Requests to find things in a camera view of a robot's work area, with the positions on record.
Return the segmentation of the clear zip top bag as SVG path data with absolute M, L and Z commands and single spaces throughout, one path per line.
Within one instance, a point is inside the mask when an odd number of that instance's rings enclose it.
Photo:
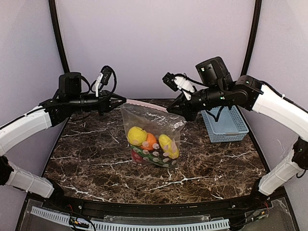
M 186 124 L 183 117 L 168 113 L 164 107 L 137 100 L 127 100 L 125 104 L 120 106 L 120 110 L 126 138 L 129 129 L 137 126 L 156 137 L 157 143 L 153 145 L 154 149 L 161 148 L 158 138 L 165 134 L 175 142 L 180 153 L 180 133 Z M 165 156 L 169 155 L 163 149 L 162 152 Z

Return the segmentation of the orange fruit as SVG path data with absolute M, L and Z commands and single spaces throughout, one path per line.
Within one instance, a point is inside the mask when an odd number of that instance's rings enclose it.
M 148 151 L 151 151 L 151 150 L 154 149 L 153 145 L 155 143 L 157 143 L 156 137 L 153 134 L 151 134 L 151 133 L 147 133 L 146 141 L 144 141 L 142 143 L 141 148 L 145 149 L 145 150 L 148 150 Z

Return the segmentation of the green cucumber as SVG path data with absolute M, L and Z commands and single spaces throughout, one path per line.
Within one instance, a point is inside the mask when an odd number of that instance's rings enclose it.
M 141 147 L 131 145 L 130 149 L 143 158 L 144 164 L 153 164 L 165 168 L 174 168 L 178 164 L 177 159 L 171 159 L 169 156 L 163 155 L 161 148 L 148 151 Z

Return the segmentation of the red apple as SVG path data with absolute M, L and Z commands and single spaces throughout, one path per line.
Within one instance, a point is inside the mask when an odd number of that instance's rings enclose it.
M 144 164 L 143 158 L 133 150 L 131 150 L 131 158 L 137 164 Z

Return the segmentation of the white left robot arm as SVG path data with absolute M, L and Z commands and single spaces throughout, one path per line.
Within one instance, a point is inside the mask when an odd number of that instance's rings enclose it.
M 126 102 L 126 98 L 109 91 L 101 95 L 57 95 L 43 101 L 29 112 L 0 128 L 0 184 L 51 198 L 61 193 L 52 180 L 40 177 L 8 159 L 11 150 L 21 150 L 25 141 L 34 141 L 39 133 L 58 126 L 75 112 L 108 113 Z

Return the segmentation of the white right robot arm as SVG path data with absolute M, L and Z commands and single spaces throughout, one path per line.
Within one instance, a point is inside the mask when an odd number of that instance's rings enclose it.
M 215 107 L 238 106 L 260 114 L 271 131 L 257 129 L 257 136 L 282 134 L 280 141 L 294 141 L 285 145 L 281 160 L 257 181 L 259 194 L 269 196 L 294 176 L 300 177 L 308 169 L 308 113 L 279 95 L 267 83 L 251 76 L 232 81 L 230 76 L 213 78 L 206 89 L 196 90 L 193 80 L 184 74 L 167 73 L 163 82 L 181 95 L 168 107 L 168 112 L 193 121 L 198 112 Z

